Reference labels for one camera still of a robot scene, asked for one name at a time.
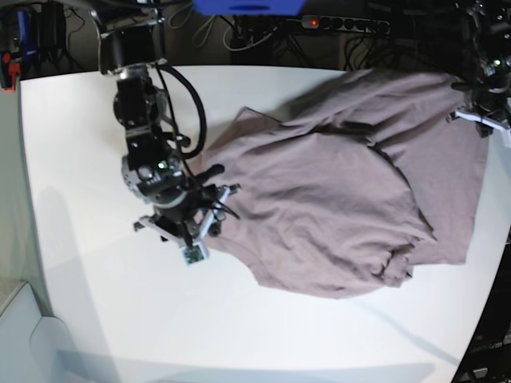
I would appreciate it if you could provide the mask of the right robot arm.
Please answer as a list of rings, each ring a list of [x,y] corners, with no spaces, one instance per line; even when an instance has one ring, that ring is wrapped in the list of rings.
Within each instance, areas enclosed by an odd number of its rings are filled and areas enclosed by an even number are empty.
[[[133,226],[154,230],[162,241],[177,242],[185,263],[192,265],[208,259],[205,239],[220,234],[225,216],[233,213],[225,201],[238,186],[209,183],[224,172],[220,164],[200,174],[188,165],[204,149],[207,120],[197,91],[166,63],[166,6],[162,1],[100,1],[90,14],[99,40],[99,70],[117,80],[113,112],[125,130],[128,149],[121,174],[127,188],[154,209]],[[199,117],[193,150],[179,130],[167,85],[156,87],[150,69],[172,74],[192,97]]]

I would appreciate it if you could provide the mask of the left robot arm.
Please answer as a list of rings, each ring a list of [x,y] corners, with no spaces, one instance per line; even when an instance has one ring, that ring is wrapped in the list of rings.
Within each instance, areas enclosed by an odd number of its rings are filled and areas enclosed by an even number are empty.
[[[510,148],[510,2],[458,1],[457,8],[471,66],[451,88],[469,98],[447,120],[475,123],[482,138],[497,132]]]

